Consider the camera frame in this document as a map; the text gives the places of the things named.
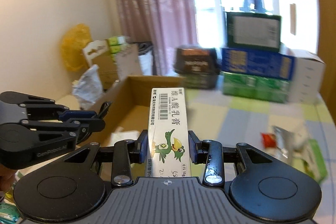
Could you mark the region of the white ointment box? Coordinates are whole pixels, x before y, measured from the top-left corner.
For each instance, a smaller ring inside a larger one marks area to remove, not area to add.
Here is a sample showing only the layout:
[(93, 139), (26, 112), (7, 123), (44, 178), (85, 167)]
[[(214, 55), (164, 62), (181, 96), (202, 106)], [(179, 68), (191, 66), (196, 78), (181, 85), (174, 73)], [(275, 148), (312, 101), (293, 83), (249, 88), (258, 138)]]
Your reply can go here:
[(148, 121), (147, 177), (191, 176), (184, 88), (153, 88)]

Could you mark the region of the red snack packet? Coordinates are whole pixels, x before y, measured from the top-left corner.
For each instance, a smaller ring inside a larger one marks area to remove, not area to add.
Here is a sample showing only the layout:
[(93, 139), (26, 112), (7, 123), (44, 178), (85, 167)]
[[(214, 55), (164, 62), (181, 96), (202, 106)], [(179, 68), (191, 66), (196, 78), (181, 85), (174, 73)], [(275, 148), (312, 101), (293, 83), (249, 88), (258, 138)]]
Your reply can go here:
[(277, 139), (276, 135), (273, 133), (260, 133), (262, 145), (264, 148), (276, 148), (277, 147)]

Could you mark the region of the silver foil pouch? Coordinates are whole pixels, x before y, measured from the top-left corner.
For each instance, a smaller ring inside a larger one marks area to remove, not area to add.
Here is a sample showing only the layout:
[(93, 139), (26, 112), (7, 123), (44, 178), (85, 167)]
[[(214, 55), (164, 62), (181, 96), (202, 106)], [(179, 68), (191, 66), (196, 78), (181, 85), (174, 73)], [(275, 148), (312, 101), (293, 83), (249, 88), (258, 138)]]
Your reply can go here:
[(279, 150), (280, 159), (288, 164), (291, 163), (294, 152), (302, 150), (309, 140), (309, 135), (304, 130), (292, 132), (278, 126), (272, 126), (272, 130), (276, 136), (276, 148)]

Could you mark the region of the green white spray box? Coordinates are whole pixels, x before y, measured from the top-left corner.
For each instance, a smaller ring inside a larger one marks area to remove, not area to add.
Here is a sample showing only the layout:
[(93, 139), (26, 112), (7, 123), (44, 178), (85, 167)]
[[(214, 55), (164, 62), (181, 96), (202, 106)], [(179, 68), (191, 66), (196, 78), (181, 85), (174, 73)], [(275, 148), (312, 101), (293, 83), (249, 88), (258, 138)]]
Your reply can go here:
[(327, 167), (315, 139), (309, 139), (301, 150), (295, 151), (291, 166), (321, 184), (328, 176)]

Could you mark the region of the white green medicine box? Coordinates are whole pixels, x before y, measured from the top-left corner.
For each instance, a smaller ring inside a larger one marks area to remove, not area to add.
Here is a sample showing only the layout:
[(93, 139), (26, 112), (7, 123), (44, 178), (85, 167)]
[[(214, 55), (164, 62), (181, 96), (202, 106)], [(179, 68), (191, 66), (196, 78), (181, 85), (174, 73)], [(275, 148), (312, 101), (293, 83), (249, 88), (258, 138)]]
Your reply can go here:
[(121, 140), (136, 140), (140, 135), (137, 130), (125, 131), (123, 127), (118, 126), (114, 132), (111, 133), (108, 146), (113, 146)]

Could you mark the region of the cream patterned tablecloth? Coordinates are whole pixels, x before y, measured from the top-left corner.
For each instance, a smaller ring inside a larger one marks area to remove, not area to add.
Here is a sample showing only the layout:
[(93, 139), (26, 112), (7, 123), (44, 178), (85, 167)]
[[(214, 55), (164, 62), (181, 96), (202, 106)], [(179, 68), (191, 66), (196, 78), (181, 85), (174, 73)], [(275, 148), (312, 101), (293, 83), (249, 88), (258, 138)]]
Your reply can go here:
[(74, 97), (71, 94), (68, 94), (68, 95), (60, 98), (59, 100), (56, 101), (56, 104), (67, 106), (71, 110), (79, 110), (80, 109), (80, 105), (79, 105), (78, 100), (76, 99), (76, 97)]

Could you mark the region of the brown cardboard box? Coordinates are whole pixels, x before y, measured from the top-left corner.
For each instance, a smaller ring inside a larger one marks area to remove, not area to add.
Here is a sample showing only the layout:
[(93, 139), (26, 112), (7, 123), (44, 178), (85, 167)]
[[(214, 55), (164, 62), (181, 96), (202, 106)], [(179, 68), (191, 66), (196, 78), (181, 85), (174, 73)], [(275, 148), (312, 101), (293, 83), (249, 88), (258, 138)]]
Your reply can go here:
[(123, 131), (138, 131), (148, 129), (151, 91), (153, 88), (181, 88), (182, 77), (170, 76), (129, 76), (109, 89), (89, 109), (99, 112), (106, 101), (111, 102), (107, 115), (104, 117), (105, 128), (94, 132), (83, 146), (96, 141), (102, 146), (112, 145), (111, 136), (118, 127)]

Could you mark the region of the checkered tablecloth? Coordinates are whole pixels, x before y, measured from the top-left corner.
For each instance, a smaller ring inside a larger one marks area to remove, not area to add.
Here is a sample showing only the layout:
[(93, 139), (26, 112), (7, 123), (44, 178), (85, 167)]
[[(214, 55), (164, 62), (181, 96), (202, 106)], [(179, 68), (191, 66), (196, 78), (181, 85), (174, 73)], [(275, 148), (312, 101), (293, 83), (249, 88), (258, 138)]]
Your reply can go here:
[(225, 96), (221, 89), (186, 91), (188, 127), (199, 139), (215, 139), (233, 147), (246, 142), (263, 149), (261, 135), (273, 126), (307, 133), (315, 139), (324, 158), (327, 178), (322, 182), (322, 201), (317, 223), (335, 223), (335, 124), (323, 102), (313, 105), (272, 103)]

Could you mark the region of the yellow plastic bag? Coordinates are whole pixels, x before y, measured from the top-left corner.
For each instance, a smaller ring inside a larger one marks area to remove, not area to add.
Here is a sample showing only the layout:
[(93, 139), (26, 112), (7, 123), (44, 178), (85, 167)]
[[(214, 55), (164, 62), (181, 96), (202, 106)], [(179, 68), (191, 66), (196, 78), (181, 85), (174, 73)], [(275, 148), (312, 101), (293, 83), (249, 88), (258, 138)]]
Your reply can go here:
[(90, 28), (83, 23), (70, 28), (62, 37), (60, 53), (66, 69), (78, 72), (86, 67), (83, 49), (92, 41)]

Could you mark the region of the green shrink-wrapped box pack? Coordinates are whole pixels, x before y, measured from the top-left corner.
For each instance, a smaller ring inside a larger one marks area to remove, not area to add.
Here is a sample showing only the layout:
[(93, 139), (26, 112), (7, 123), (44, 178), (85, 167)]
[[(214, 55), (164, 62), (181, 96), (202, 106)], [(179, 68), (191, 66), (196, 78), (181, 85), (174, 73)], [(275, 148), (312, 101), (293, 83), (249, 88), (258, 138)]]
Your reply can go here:
[(223, 72), (223, 94), (277, 103), (286, 103), (290, 81)]

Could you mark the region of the black Honglu food container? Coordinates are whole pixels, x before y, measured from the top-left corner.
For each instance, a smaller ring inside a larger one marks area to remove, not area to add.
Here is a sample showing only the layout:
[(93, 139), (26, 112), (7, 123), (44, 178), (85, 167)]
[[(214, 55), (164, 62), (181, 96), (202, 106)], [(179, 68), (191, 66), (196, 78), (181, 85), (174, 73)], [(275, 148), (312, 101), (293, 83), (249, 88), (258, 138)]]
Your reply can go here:
[(178, 47), (173, 68), (190, 89), (214, 89), (221, 72), (217, 50), (199, 46)]

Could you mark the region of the green tissue box stack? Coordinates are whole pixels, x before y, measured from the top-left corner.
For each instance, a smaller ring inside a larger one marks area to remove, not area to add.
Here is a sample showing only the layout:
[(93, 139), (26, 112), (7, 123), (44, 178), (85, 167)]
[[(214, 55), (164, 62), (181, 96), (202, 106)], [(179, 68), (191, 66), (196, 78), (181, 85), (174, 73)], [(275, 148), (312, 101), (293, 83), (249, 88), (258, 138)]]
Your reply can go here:
[(110, 55), (113, 61), (115, 61), (116, 54), (121, 52), (129, 42), (129, 36), (112, 36), (106, 39), (106, 43), (108, 44)]

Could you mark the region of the blue printed box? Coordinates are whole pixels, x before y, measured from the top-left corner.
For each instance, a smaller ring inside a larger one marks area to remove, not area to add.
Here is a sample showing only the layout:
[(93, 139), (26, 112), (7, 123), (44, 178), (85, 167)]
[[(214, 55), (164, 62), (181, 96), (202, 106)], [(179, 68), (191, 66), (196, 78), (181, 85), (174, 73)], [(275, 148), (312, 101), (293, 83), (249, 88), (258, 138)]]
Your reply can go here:
[(222, 48), (222, 71), (290, 81), (295, 57), (250, 49)]

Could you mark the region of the white tall box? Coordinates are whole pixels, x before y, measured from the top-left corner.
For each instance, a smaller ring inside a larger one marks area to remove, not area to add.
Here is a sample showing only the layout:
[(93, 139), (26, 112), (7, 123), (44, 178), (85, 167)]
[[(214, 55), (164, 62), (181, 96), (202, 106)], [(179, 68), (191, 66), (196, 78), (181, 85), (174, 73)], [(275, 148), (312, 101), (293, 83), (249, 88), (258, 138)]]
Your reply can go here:
[(288, 48), (288, 53), (294, 57), (288, 101), (314, 104), (323, 80), (325, 63), (316, 54), (306, 50)]

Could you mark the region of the dark green box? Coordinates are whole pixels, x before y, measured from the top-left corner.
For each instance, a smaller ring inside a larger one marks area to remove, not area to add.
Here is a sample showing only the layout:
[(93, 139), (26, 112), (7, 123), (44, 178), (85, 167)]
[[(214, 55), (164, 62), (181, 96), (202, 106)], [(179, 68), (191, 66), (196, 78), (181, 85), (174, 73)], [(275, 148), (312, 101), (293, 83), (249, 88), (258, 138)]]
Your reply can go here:
[(280, 51), (281, 16), (252, 12), (226, 12), (227, 46)]

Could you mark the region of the pink curtain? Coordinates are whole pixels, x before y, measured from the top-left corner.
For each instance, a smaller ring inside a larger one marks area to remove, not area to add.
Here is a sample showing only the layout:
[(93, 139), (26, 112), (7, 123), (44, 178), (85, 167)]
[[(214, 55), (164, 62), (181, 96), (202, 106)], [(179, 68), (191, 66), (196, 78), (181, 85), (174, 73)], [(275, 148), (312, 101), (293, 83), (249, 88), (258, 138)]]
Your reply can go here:
[(196, 45), (194, 0), (116, 0), (122, 33), (133, 42), (152, 42), (159, 75), (171, 71), (175, 49)]

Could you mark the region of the brown curtain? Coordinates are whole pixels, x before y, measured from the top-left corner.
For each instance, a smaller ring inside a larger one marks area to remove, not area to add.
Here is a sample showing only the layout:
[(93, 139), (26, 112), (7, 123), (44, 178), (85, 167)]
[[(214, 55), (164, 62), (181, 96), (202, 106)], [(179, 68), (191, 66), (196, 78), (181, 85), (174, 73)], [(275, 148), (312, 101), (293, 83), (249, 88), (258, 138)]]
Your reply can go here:
[(320, 93), (335, 119), (335, 0), (319, 1), (318, 55), (325, 62)]

